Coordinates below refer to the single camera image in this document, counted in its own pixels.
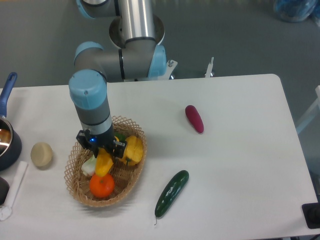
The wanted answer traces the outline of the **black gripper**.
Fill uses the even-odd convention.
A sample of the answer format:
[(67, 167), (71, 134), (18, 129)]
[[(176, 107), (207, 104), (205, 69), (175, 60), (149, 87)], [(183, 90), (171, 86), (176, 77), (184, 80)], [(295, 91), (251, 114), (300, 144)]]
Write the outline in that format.
[(128, 144), (127, 141), (116, 140), (112, 129), (101, 134), (91, 134), (88, 129), (80, 130), (76, 136), (76, 140), (83, 149), (90, 150), (95, 158), (98, 157), (99, 148), (103, 148), (113, 158), (121, 159)]

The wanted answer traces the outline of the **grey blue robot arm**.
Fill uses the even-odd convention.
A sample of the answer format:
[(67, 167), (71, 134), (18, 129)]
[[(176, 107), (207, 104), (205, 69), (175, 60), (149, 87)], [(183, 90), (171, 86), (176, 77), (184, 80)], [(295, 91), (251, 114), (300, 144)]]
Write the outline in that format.
[(76, 5), (89, 19), (119, 17), (120, 36), (124, 41), (122, 48), (113, 51), (93, 41), (84, 42), (76, 49), (75, 72), (68, 83), (82, 126), (76, 138), (94, 155), (104, 149), (113, 157), (122, 158), (127, 143), (115, 138), (107, 84), (152, 79), (166, 73), (166, 51), (156, 42), (152, 3), (149, 0), (79, 0)]

